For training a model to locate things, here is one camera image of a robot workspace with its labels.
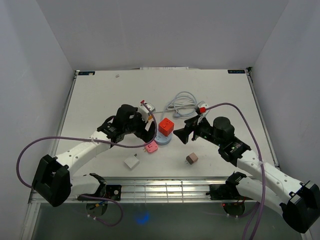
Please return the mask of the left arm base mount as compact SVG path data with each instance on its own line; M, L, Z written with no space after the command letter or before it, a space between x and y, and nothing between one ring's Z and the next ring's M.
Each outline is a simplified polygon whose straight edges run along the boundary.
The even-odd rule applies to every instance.
M114 201L120 201L122 195L122 185L119 184L107 184L105 186L100 186L95 193L81 194L77 197L78 201L88 201L88 200L100 200L111 199Z

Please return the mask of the left blue table label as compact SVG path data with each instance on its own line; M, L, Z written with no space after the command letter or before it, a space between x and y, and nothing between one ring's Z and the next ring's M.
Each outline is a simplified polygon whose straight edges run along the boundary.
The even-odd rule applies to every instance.
M78 76L94 76L95 75L95 71L79 71L78 72Z

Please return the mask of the right blue table label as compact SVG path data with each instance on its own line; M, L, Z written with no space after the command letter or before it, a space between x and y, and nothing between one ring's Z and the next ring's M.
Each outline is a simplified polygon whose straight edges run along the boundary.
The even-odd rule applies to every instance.
M245 70L243 69L228 69L227 72L229 74L245 74Z

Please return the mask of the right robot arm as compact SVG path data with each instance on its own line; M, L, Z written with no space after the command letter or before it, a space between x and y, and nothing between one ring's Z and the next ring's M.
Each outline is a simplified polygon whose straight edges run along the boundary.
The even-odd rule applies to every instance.
M282 215L295 231L306 233L320 217L320 188L312 181L302 182L281 172L269 163L263 163L249 145L235 136L235 128L226 117L219 116L210 124L199 116L185 120L185 126L176 129L176 135L184 144L189 135L218 146L219 155L233 166L249 173L261 183L236 172L225 182L226 194L237 199L247 197L260 202Z

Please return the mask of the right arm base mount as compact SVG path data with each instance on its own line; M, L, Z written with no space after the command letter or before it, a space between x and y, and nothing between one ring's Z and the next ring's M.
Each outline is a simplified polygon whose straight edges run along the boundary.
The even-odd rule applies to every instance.
M209 191L205 193L211 200L243 200L245 197L240 195L235 186L228 184L210 184Z

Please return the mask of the pink plug adapter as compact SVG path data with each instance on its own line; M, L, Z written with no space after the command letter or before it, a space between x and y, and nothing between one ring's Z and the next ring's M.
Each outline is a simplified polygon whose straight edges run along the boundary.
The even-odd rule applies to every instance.
M159 148L158 144L154 140L148 145L144 146L145 151L148 152L149 154L156 152L158 148Z

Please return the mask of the aluminium front rail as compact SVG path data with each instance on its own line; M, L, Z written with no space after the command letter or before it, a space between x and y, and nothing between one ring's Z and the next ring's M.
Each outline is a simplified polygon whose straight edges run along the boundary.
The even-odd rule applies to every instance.
M206 193L211 184L234 186L240 195L250 200L262 198L261 180L238 176L212 179L117 179L98 180L93 176L76 177L66 203L78 201L82 194L94 194L105 185L122 185L121 203L206 203L211 199Z

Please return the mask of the blue round power socket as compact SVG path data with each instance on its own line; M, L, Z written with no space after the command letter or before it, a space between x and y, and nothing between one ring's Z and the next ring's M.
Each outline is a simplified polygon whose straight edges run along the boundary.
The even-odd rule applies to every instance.
M172 140L172 133L170 133L168 136L163 135L161 132L157 132L156 137L154 141L161 146L167 145Z

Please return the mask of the white charger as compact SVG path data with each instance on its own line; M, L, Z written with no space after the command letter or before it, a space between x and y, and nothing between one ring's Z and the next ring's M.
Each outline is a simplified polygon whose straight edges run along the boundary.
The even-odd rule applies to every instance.
M130 169L133 170L140 164L140 160L137 158L137 154L131 155L124 160L124 164Z

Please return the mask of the blue table label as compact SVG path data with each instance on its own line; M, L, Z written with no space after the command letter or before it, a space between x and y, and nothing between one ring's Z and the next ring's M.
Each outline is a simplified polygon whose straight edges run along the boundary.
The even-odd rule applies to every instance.
M243 69L228 69L227 72L229 74L245 74L245 70Z
M94 76L95 75L95 71L79 71L78 72L78 76Z

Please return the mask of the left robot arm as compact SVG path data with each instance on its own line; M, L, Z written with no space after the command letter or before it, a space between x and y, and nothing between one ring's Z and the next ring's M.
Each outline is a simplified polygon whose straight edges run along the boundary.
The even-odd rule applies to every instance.
M134 107L123 104L116 115L108 117L89 137L80 144L56 156L41 158L32 188L51 206L58 207L69 197L83 200L100 200L107 196L107 181L96 173L75 176L75 173L97 155L113 146L121 146L126 135L133 134L147 145L156 136L155 107L142 101Z

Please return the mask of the red cube socket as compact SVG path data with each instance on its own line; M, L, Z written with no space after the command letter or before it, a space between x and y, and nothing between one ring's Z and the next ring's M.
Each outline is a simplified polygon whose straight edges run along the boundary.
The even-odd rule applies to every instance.
M174 122L170 119L165 117L159 124L158 124L158 131L163 134L164 136L168 137L174 130Z

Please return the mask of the brown pink charger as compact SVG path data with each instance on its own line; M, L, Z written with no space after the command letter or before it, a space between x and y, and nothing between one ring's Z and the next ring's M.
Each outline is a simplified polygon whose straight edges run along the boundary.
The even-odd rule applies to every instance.
M187 155L185 159L189 165L193 165L199 160L198 156L194 152Z

